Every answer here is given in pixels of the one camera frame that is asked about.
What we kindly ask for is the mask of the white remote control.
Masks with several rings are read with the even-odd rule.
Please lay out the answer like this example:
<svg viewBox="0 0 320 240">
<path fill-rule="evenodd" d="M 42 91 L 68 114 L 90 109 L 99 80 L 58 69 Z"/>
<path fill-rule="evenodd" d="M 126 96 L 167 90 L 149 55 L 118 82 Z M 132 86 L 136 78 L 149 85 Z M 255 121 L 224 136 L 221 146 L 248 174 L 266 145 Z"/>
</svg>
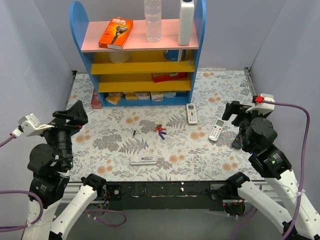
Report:
<svg viewBox="0 0 320 240">
<path fill-rule="evenodd" d="M 157 160 L 156 155 L 134 155 L 130 156 L 129 164 L 132 166 L 155 165 Z"/>
</svg>

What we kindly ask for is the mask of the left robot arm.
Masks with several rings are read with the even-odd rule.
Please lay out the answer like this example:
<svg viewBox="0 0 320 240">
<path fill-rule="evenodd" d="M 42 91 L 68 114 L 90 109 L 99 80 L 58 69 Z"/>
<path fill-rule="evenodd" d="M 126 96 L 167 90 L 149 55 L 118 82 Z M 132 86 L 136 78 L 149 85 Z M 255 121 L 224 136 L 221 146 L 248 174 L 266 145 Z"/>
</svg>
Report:
<svg viewBox="0 0 320 240">
<path fill-rule="evenodd" d="M 72 136 L 88 123 L 82 101 L 67 110 L 55 111 L 53 120 L 42 124 L 34 114 L 19 121 L 27 137 L 41 136 L 45 143 L 30 152 L 28 170 L 33 173 L 29 188 L 29 213 L 24 240 L 65 240 L 75 222 L 93 200 L 106 196 L 106 180 L 91 173 L 82 177 L 82 185 L 64 211 L 55 216 L 70 177 L 65 174 L 73 168 Z"/>
</svg>

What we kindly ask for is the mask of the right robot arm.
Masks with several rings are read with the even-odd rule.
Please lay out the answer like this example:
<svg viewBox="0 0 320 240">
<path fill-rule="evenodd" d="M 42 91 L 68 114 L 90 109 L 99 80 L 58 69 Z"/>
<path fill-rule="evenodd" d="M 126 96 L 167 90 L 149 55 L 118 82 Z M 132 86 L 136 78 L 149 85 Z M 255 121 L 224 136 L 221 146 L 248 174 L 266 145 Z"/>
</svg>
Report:
<svg viewBox="0 0 320 240">
<path fill-rule="evenodd" d="M 318 240 L 320 214 L 303 190 L 303 180 L 297 180 L 285 154 L 274 145 L 278 134 L 267 119 L 276 102 L 257 96 L 254 106 L 239 101 L 227 103 L 222 120 L 235 115 L 232 124 L 239 128 L 242 150 L 250 153 L 249 162 L 273 188 L 282 204 L 263 193 L 242 172 L 226 180 L 226 192 L 232 199 L 250 202 L 282 233 L 284 240 Z"/>
</svg>

